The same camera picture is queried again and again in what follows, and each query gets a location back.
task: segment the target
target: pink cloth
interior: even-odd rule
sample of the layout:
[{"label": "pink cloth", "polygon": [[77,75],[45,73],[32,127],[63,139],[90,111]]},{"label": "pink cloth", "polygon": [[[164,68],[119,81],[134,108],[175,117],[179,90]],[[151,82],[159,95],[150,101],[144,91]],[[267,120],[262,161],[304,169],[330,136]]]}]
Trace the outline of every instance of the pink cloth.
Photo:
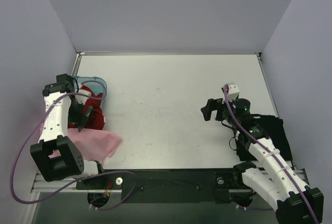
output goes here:
[{"label": "pink cloth", "polygon": [[[83,159],[100,163],[103,163],[106,157],[113,156],[122,140],[112,132],[93,129],[83,129],[78,132],[77,128],[68,129],[68,137],[82,153]],[[57,150],[50,157],[59,155]]]}]

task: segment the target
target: light blue container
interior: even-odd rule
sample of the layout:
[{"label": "light blue container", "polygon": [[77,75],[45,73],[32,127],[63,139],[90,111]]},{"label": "light blue container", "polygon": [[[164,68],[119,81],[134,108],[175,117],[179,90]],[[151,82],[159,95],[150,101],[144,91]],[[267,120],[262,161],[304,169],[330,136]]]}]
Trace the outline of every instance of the light blue container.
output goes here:
[{"label": "light blue container", "polygon": [[[97,80],[99,82],[101,82],[105,88],[107,89],[107,84],[106,82],[100,78],[100,77],[82,77],[82,76],[75,76],[74,78],[77,79],[78,83],[82,83],[84,81],[87,81],[87,80]],[[104,88],[98,84],[98,83],[95,83],[95,82],[87,82],[84,84],[85,86],[87,86],[88,88],[90,88],[92,90],[92,92],[95,94],[95,95],[98,95],[100,93],[103,93],[104,92]],[[103,99],[101,101],[101,104],[100,104],[100,108],[103,109],[103,105],[104,105],[104,102],[105,102],[105,99]]]}]

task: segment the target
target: tabletop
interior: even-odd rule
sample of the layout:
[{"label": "tabletop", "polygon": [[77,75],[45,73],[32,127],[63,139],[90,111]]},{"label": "tabletop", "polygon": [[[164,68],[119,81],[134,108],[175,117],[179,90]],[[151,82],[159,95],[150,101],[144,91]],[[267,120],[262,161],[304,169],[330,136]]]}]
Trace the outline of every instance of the tabletop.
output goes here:
[{"label": "tabletop", "polygon": [[235,82],[251,113],[275,115],[256,55],[83,55],[78,76],[108,86],[104,130],[122,137],[105,169],[230,168],[240,163],[220,122],[200,108]]}]

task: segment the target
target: black cloth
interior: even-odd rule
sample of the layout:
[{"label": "black cloth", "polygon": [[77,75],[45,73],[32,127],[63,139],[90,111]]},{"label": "black cloth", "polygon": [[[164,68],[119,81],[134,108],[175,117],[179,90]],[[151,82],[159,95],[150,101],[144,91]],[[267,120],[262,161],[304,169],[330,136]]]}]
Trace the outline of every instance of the black cloth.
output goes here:
[{"label": "black cloth", "polygon": [[[285,161],[293,160],[291,148],[284,131],[282,119],[279,119],[272,115],[259,115],[252,114],[252,116],[257,116],[260,118],[255,119],[255,122],[263,127],[263,129],[269,134],[274,146],[280,150],[280,155]],[[237,145],[237,155],[240,161],[257,161],[257,159],[251,155],[245,148],[236,141]]]}]

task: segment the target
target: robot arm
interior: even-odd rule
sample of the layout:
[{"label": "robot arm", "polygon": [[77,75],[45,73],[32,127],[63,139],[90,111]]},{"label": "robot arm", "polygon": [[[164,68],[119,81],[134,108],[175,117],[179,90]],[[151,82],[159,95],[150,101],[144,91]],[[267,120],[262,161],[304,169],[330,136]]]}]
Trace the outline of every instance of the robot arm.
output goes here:
[{"label": "robot arm", "polygon": [[[209,99],[207,105],[201,109],[205,121],[210,120],[211,111],[216,110],[216,121],[226,120],[236,136],[236,139],[249,153],[251,153],[264,167],[272,181],[263,174],[251,162],[245,162],[234,166],[234,178],[238,183],[254,189],[275,210],[279,223],[314,223],[309,210],[300,194],[306,196],[319,223],[322,222],[324,197],[318,188],[311,189],[302,181],[281,157],[280,151],[273,145],[269,135],[258,125],[250,114],[250,102],[239,98],[239,88],[234,83],[228,84],[228,100],[232,112],[240,125],[262,145],[271,152],[266,152],[257,142],[249,138],[234,122],[225,104],[224,99]],[[286,171],[292,176],[299,186],[298,191],[294,183],[289,179]]]},{"label": "robot arm", "polygon": [[[43,90],[46,111],[52,106],[45,119],[38,144],[30,147],[30,154],[46,181],[62,180],[66,177],[83,177],[102,172],[98,162],[83,160],[82,154],[67,136],[68,122],[81,130],[86,124],[92,107],[82,114],[84,100],[78,102],[75,95],[69,95],[54,102],[62,95],[74,92],[74,78],[64,74],[57,76],[57,82],[46,85]],[[58,150],[60,156],[50,157]]]}]

